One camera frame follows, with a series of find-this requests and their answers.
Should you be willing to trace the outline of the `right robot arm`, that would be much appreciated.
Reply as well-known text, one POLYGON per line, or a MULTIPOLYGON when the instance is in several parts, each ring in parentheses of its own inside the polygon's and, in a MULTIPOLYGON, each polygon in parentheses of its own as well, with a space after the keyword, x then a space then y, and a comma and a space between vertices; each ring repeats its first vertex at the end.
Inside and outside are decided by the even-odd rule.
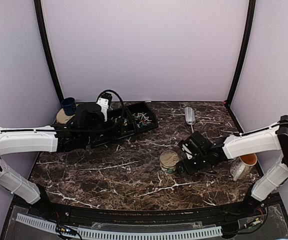
POLYGON ((186 158, 176 164, 176 170, 182 176, 252 154, 259 154, 262 161, 265 157, 276 159, 270 160, 271 167, 253 184, 245 201, 239 205, 239 213, 244 217, 257 211, 259 203, 288 179, 288 115, 269 126, 233 133, 216 141, 195 131, 180 142, 180 147, 186 158))

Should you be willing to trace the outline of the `white round lid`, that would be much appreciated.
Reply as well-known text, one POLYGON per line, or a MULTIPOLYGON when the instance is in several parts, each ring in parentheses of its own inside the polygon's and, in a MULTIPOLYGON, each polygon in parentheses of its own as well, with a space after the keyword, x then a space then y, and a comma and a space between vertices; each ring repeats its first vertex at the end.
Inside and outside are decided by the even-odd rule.
POLYGON ((159 161, 167 166, 174 166, 179 162, 179 160, 178 154, 172 150, 164 151, 159 157, 159 161))

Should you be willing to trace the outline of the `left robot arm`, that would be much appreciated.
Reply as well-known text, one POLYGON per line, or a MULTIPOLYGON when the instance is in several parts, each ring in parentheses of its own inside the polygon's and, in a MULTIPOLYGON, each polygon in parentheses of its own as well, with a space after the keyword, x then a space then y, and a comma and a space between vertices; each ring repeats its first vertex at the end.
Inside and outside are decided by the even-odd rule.
POLYGON ((104 129, 74 128, 66 124, 42 127, 0 127, 0 186, 22 198, 44 218, 51 218, 54 206, 42 186, 27 180, 5 160, 7 157, 31 157, 42 152, 63 153, 88 146, 92 138, 113 134, 117 125, 104 129))

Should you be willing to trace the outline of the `black three-compartment candy tray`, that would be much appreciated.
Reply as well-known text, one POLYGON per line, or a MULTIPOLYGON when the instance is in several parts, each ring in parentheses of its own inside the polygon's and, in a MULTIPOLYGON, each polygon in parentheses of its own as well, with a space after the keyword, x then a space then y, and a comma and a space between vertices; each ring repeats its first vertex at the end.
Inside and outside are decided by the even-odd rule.
POLYGON ((158 127, 159 124, 156 114, 148 104, 144 101, 135 102, 125 106, 124 123, 121 127, 121 135, 115 141, 145 133, 158 127))

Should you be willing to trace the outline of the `clear plastic cup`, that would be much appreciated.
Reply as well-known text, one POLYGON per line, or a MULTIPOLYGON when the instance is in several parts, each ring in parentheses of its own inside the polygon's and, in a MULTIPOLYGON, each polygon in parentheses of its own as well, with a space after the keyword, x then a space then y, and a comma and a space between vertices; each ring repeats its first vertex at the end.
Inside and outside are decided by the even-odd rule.
POLYGON ((160 164, 161 170, 167 174, 174 174, 176 172, 176 166, 175 165, 168 166, 168 165, 165 165, 164 163, 162 163, 161 161, 159 162, 159 164, 160 164))

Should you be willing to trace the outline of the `metal candy scoop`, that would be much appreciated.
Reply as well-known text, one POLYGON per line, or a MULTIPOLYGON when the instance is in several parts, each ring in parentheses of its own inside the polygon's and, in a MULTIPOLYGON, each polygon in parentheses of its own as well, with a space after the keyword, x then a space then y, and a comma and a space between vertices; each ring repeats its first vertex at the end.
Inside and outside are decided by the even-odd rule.
POLYGON ((194 125, 196 123, 195 112, 191 107, 184 108, 185 121, 190 125, 191 132, 194 133, 194 125))

